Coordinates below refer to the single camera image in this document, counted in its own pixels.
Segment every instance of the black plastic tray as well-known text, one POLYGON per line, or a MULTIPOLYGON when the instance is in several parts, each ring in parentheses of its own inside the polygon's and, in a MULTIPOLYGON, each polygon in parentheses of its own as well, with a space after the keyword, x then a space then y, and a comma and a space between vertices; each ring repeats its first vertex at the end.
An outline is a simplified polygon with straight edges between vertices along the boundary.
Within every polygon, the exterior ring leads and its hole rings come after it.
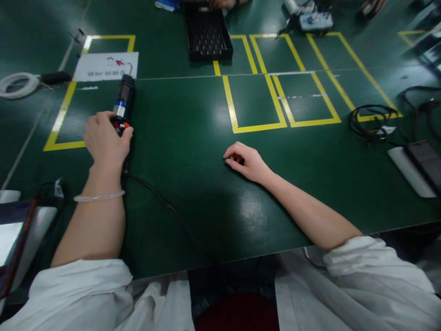
POLYGON ((190 61, 231 60, 233 45, 222 10, 201 10, 208 6, 208 2, 184 4, 190 61))

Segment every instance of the phone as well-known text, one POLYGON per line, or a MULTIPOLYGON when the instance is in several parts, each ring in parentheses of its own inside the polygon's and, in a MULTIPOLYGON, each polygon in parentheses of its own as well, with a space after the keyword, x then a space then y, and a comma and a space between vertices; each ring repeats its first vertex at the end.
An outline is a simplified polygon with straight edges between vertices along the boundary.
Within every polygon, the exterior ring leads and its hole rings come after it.
POLYGON ((404 146, 409 159, 438 197, 441 196, 441 156, 427 141, 404 146))

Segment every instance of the forearm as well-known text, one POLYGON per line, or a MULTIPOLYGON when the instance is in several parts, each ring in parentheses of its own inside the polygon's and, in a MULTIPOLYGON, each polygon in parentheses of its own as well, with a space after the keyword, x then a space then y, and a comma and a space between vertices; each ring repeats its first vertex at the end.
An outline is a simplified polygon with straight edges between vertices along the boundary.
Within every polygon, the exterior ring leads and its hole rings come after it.
POLYGON ((346 218, 279 175, 271 174, 261 184, 286 208, 308 238, 323 250, 330 251, 362 235, 346 218))
MULTIPOLYGON (((121 167, 93 165, 83 196, 121 191, 121 167)), ((125 214, 122 197, 77 204, 51 267, 79 259, 117 258, 124 237, 125 214)))

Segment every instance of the paper sign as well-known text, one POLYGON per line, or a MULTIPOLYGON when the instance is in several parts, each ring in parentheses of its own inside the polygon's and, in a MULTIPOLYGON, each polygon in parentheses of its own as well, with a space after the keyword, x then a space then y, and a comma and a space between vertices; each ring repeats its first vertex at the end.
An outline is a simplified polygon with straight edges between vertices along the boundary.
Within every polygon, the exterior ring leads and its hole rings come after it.
POLYGON ((138 56, 138 52, 83 54, 73 81, 121 80, 124 74, 136 78, 138 56))

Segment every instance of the coiled white cable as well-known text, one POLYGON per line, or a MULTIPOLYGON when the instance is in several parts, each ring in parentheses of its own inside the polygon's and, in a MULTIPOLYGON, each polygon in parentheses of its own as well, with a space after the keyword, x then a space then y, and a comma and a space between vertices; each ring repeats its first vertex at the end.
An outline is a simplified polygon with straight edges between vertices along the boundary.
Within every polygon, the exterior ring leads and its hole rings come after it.
POLYGON ((25 97, 38 87, 40 81, 37 76, 30 73, 16 73, 9 75, 2 80, 0 80, 0 97, 5 99, 19 99, 25 97), (27 79, 28 82, 19 90, 14 92, 7 92, 8 87, 20 80, 27 79))

